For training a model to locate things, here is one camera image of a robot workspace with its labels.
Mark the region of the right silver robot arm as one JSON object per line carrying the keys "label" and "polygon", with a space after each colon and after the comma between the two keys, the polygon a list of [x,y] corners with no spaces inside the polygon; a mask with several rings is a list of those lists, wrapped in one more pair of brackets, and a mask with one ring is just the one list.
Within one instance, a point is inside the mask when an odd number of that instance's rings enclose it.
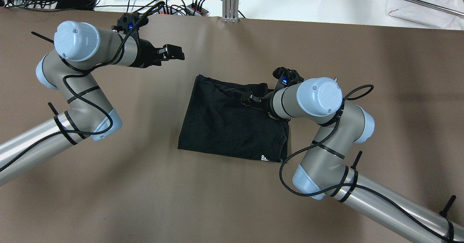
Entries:
{"label": "right silver robot arm", "polygon": [[290,81],[284,77],[263,98],[251,92],[240,101],[275,120],[308,118],[319,125],[292,182],[295,195],[321,200],[325,195],[415,243],[462,243],[463,227],[361,175],[344,158],[353,144],[365,142],[375,128],[373,117],[343,95],[328,77]]}

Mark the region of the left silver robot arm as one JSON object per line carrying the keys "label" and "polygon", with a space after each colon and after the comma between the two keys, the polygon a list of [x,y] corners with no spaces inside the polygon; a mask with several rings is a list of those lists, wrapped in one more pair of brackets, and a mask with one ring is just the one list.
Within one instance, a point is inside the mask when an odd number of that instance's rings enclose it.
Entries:
{"label": "left silver robot arm", "polygon": [[54,35],[54,50],[36,68],[39,81],[61,92],[69,109],[1,145],[1,185],[91,137],[99,141],[116,132],[122,121],[91,75],[98,67],[160,66],[184,60],[182,48],[154,47],[139,39],[136,24],[128,32],[96,28],[86,22],[65,21]]}

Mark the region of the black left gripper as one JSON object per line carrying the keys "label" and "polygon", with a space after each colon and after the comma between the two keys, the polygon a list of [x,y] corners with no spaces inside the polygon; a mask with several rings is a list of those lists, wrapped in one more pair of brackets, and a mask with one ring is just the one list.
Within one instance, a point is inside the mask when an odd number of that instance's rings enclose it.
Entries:
{"label": "black left gripper", "polygon": [[185,60],[182,48],[179,46],[164,45],[162,48],[156,48],[147,40],[139,40],[137,48],[136,68],[161,66],[161,62],[170,60]]}

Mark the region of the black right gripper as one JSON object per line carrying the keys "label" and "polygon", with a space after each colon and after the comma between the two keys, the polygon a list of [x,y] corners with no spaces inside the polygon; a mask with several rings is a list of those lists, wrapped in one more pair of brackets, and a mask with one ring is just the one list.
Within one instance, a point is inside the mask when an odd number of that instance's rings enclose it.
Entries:
{"label": "black right gripper", "polygon": [[240,103],[243,106],[246,106],[246,107],[249,107],[249,108],[262,109],[261,102],[263,101],[264,104],[265,104],[265,108],[263,109],[263,111],[265,112],[265,114],[269,118],[271,118],[271,119],[273,119],[275,121],[279,121],[279,122],[289,122],[290,119],[280,117],[275,112],[275,109],[273,107],[274,93],[275,93],[275,91],[267,93],[264,97],[262,97],[262,99],[257,97],[257,96],[254,96],[253,94],[250,94],[250,96],[248,98],[248,101],[241,101]]}

